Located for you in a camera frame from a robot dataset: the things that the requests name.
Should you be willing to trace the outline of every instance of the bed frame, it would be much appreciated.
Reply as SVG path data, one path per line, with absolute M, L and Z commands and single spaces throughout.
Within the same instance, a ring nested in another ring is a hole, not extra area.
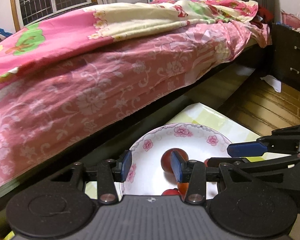
M 263 7 L 267 8 L 269 11 L 274 12 L 274 0 L 256 0 L 256 1 Z M 248 49 L 247 51 L 239 55 L 239 57 L 237 57 L 237 59 L 233 62 L 237 62 L 238 64 L 246 65 L 252 68 L 256 68 L 261 65 L 266 66 L 265 58 L 269 56 L 268 53 L 269 53 L 269 49 L 267 48 L 261 49 L 258 45 L 254 45 L 250 49 Z M 172 102 L 176 98 L 180 97 L 181 95 L 189 91 L 191 88 L 207 80 L 208 78 L 218 73 L 219 71 L 223 70 L 233 62 L 218 65 L 217 67 L 210 70 L 207 74 L 205 74 L 202 78 L 200 78 L 200 80 L 198 80 L 196 83 L 178 89 L 154 101 L 153 103 L 149 104 L 143 109 L 140 109 L 134 114 L 127 116 L 124 119 L 103 128 L 101 131 L 96 132 L 95 134 L 72 145 L 68 149 L 64 150 L 63 152 L 54 156 L 53 158 L 47 160 L 46 162 L 38 165 L 36 167 L 38 171 L 36 172 L 35 175 L 31 175 L 30 179 L 25 179 L 24 181 L 20 181 L 20 185 L 18 187 L 16 187 L 14 190 L 10 191 L 9 193 L 7 193 L 6 195 L 0 198 L 0 211 L 5 208 L 7 202 L 16 193 L 29 187 L 30 185 L 33 185 L 34 183 L 42 180 L 43 178 L 55 173 L 56 171 L 70 165 L 71 163 L 80 160 L 81 158 L 89 154 L 98 146 L 102 145 L 103 143 L 110 140 L 114 136 L 123 132 L 128 127 L 131 127 L 132 125 L 140 122 L 142 119 L 144 119 L 145 116 L 148 116 L 154 113 L 155 111 L 159 110 L 163 106 L 167 105 L 169 102 Z

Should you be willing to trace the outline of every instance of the cherry tomato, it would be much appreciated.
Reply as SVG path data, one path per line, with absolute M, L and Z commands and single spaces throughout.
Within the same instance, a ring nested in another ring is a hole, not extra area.
M 186 160 L 189 160 L 189 156 L 187 155 L 187 153 L 179 148 L 172 148 L 169 149 L 168 151 L 166 151 L 162 157 L 161 157 L 161 167 L 165 172 L 168 173 L 172 173 L 173 174 L 173 170 L 171 168 L 171 163 L 170 163 L 170 155 L 173 151 L 178 151 L 180 153 L 180 155 Z
M 206 167 L 208 167 L 208 160 L 209 160 L 209 159 L 206 159 L 206 160 L 204 161 L 204 164 L 206 165 Z
M 189 187 L 189 183 L 180 183 L 180 182 L 178 182 L 178 190 L 179 190 L 179 192 L 182 196 L 182 199 L 185 198 L 188 187 Z
M 167 189 L 161 195 L 162 196 L 168 196 L 168 195 L 179 195 L 179 196 L 181 196 L 181 194 L 180 194 L 180 192 L 178 191 L 177 188 Z

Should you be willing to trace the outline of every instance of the bedside cabinet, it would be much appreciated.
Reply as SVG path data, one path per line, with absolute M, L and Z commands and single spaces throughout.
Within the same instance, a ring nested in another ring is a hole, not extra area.
M 272 25 L 274 58 L 271 75 L 300 91 L 300 33 Z

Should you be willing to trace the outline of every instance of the white plate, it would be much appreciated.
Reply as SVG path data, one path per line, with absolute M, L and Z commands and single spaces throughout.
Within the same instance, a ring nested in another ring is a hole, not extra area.
M 230 157 L 226 151 L 230 143 L 219 132 L 200 124 L 173 123 L 156 128 L 130 148 L 132 166 L 120 190 L 124 195 L 161 195 L 166 189 L 177 187 L 174 176 L 161 168 L 165 151 L 180 148 L 189 160 L 204 162 L 211 157 Z M 217 193 L 216 183 L 207 183 L 207 199 Z

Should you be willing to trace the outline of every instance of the drawer handle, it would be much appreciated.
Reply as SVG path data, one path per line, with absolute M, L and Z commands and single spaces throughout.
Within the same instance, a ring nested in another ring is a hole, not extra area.
M 297 46 L 294 46 L 294 49 L 300 50 L 300 48 L 298 48 Z
M 290 71 L 294 70 L 297 74 L 299 74 L 300 72 L 298 70 L 296 70 L 295 68 L 290 68 Z

